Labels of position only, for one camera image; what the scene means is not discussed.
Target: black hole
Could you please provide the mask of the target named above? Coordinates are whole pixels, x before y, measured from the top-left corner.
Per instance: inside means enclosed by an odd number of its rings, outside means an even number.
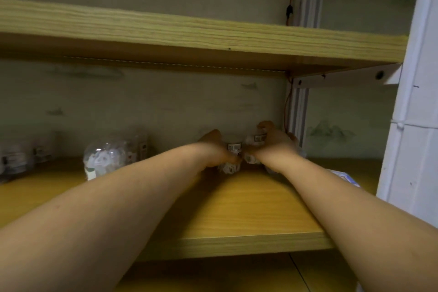
[[[381,80],[381,79],[383,79],[384,76],[385,76],[385,72],[384,71],[378,71],[376,73],[376,80]]]

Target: person's left hand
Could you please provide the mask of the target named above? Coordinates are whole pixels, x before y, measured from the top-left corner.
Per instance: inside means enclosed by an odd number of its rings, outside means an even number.
[[[205,150],[207,167],[218,166],[223,163],[238,164],[242,159],[227,150],[227,146],[222,142],[222,134],[218,129],[213,129],[210,133],[201,137],[198,143],[203,144]]]

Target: forearm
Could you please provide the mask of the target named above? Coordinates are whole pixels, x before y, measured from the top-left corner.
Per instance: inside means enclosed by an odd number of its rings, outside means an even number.
[[[438,286],[438,230],[298,155],[281,172],[331,236],[366,291]]]
[[[200,146],[86,182],[5,227],[0,290],[112,289],[205,166]]]

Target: white plastic strap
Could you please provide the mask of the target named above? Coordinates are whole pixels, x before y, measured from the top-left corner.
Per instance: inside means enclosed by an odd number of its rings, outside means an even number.
[[[438,123],[430,123],[430,122],[424,122],[421,120],[391,120],[391,123],[397,124],[397,128],[404,129],[405,126],[415,126],[415,127],[421,127],[421,128],[431,128],[431,129],[438,129]]]

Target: person's left arm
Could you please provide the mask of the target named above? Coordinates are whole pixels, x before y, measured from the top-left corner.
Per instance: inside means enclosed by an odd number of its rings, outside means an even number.
[[[112,290],[196,174],[238,160],[220,140],[215,130],[85,182],[4,227],[0,291]]]

